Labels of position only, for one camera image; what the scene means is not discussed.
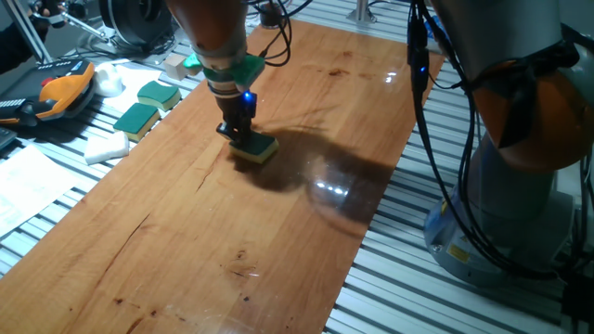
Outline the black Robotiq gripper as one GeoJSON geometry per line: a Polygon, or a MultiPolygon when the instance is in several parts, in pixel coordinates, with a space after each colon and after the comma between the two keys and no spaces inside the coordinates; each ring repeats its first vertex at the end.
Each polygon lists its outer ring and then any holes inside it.
{"type": "Polygon", "coordinates": [[[217,105],[223,112],[224,122],[217,125],[216,132],[228,141],[238,142],[240,134],[234,128],[241,128],[241,138],[249,139],[256,113],[256,94],[247,91],[234,97],[218,97],[217,105]]]}

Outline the person hand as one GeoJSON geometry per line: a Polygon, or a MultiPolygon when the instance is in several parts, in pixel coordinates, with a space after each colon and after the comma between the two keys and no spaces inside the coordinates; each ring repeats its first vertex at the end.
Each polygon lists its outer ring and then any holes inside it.
{"type": "Polygon", "coordinates": [[[64,25],[64,7],[58,0],[31,0],[32,21],[59,28],[64,25]]]}

